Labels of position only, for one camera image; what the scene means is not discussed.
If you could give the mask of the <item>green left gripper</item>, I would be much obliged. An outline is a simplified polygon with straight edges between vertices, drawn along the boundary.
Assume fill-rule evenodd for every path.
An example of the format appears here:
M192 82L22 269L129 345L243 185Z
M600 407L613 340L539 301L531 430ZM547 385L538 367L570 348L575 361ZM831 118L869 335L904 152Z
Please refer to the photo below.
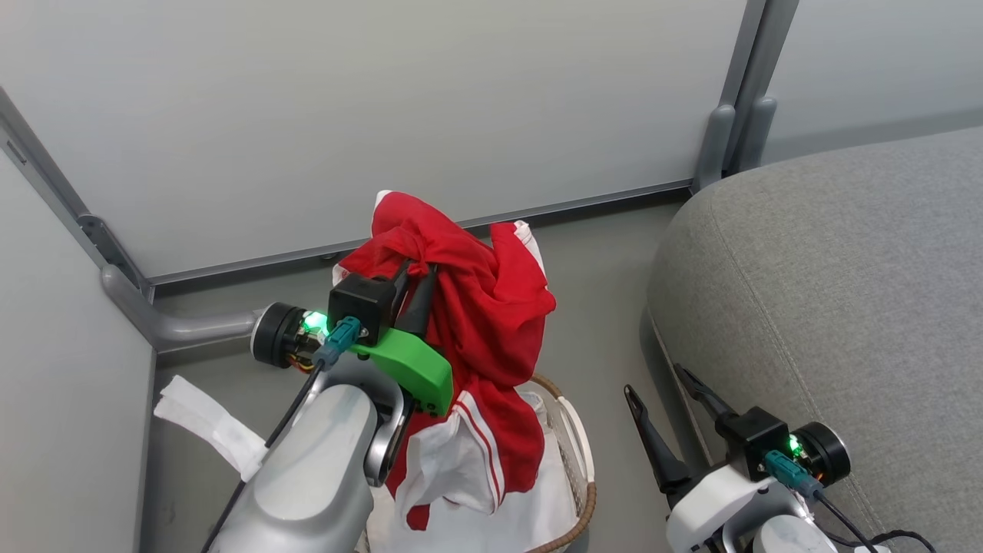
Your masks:
M427 266L427 273L418 281L401 312L413 264L413 259L404 259L391 279L394 293L389 323L396 323L400 314L400 329L386 330L374 346L355 343L350 350L368 357L382 373L410 393L424 412L442 418L447 416L454 399L452 364L420 339L427 336L439 269L438 265Z

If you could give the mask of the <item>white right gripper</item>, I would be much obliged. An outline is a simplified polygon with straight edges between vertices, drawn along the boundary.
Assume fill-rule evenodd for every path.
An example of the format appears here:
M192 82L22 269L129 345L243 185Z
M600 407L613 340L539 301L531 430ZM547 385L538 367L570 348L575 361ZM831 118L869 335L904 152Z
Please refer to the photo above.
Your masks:
M702 405L715 422L737 417L722 398L681 364L674 364L674 374L686 395ZM684 493L691 481L688 466L661 438L635 389L625 385L624 396L660 493ZM692 552L718 531L722 532L724 546L733 545L737 538L771 518L766 503L776 483L772 476L753 481L730 463L710 470L671 508L666 526L670 550Z

